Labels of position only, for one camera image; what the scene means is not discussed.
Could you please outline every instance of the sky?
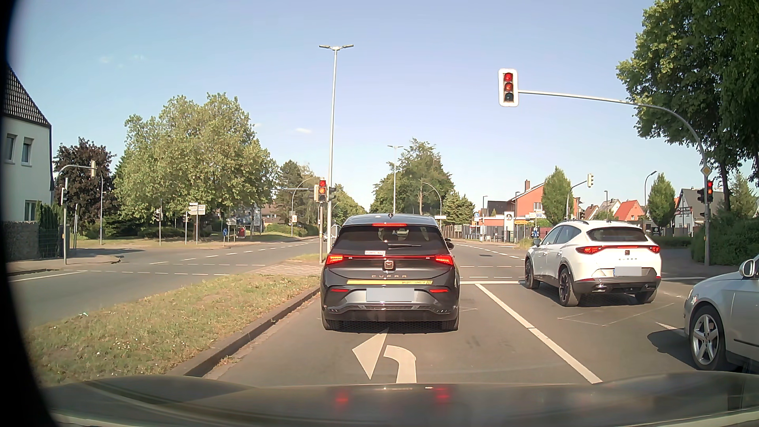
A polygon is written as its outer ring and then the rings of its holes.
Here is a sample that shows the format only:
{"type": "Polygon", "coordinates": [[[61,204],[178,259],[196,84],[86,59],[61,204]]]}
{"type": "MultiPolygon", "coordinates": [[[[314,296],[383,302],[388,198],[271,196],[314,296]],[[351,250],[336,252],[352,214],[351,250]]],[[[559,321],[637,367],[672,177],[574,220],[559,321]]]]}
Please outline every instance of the sky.
{"type": "Polygon", "coordinates": [[[393,150],[434,144],[477,206],[508,200],[555,166],[584,203],[644,197],[663,172],[703,184],[693,148],[639,138],[630,106],[523,94],[498,104],[497,73],[519,88],[625,99],[616,77],[653,0],[564,2],[243,2],[21,0],[9,61],[52,123],[53,147],[78,137],[124,150],[124,121],[185,95],[236,96],[278,164],[327,176],[333,54],[338,55],[333,180],[369,207],[393,150]],[[648,179],[650,187],[653,177],[648,179]]]}

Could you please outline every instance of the silver car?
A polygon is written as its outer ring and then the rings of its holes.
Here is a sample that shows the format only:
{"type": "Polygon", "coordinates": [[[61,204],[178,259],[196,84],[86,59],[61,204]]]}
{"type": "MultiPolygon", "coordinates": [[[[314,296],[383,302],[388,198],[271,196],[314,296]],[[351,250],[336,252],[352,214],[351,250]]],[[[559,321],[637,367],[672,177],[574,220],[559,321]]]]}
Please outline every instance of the silver car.
{"type": "Polygon", "coordinates": [[[738,271],[702,280],[685,300],[685,335],[705,371],[759,363],[759,255],[738,271]]]}

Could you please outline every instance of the asphalt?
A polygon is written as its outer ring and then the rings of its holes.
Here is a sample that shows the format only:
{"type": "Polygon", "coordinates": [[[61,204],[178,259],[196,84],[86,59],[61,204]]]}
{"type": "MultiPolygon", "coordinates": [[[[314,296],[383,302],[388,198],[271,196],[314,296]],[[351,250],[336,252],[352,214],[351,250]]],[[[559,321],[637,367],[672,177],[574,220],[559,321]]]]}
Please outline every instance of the asphalt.
{"type": "Polygon", "coordinates": [[[694,369],[682,319],[699,279],[680,276],[688,272],[682,264],[664,263],[663,276],[671,279],[651,304],[606,295],[566,308],[556,288],[524,287],[521,249],[467,242],[453,253],[464,283],[458,331],[414,323],[325,331],[312,299],[206,377],[261,387],[588,384],[694,369]]]}
{"type": "Polygon", "coordinates": [[[93,255],[115,256],[120,262],[21,274],[9,280],[22,325],[33,327],[318,251],[316,240],[233,248],[190,245],[187,248],[93,249],[89,250],[93,255]]]}

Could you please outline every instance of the side mirror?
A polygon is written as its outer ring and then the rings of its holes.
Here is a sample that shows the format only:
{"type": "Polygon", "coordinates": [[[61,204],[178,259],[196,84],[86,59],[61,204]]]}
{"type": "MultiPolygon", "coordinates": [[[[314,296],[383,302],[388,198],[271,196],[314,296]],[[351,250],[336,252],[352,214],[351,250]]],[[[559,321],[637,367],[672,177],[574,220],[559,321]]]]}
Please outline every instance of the side mirror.
{"type": "Polygon", "coordinates": [[[750,259],[743,261],[743,264],[741,264],[738,271],[741,272],[741,276],[743,277],[753,277],[756,273],[756,264],[754,263],[754,260],[750,259]]]}

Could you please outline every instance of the tire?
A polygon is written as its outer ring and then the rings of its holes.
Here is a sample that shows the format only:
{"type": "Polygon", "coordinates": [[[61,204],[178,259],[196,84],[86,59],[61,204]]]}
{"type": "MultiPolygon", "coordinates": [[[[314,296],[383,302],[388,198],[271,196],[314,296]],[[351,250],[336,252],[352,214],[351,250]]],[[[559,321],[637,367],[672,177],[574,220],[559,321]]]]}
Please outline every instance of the tire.
{"type": "Polygon", "coordinates": [[[444,331],[458,331],[458,315],[453,320],[440,322],[440,328],[444,331]]]}
{"type": "Polygon", "coordinates": [[[576,307],[580,303],[580,298],[575,294],[573,283],[572,273],[569,273],[567,267],[563,267],[559,271],[559,303],[565,307],[576,307]]]}
{"type": "Polygon", "coordinates": [[[659,292],[659,288],[636,293],[635,301],[637,301],[638,304],[650,304],[657,297],[657,292],[659,292]]]}
{"type": "Polygon", "coordinates": [[[725,350],[725,328],[722,318],[711,305],[701,306],[691,317],[690,333],[688,334],[688,346],[691,348],[691,358],[696,368],[701,371],[732,371],[735,365],[727,361],[725,350]],[[709,331],[704,339],[704,331],[709,331]]]}
{"type": "Polygon", "coordinates": [[[527,259],[524,262],[524,283],[527,284],[527,289],[537,289],[540,287],[540,281],[535,280],[532,260],[530,259],[527,259]]]}
{"type": "Polygon", "coordinates": [[[339,331],[341,325],[340,321],[325,319],[324,313],[322,313],[322,326],[324,326],[326,331],[339,331]]]}

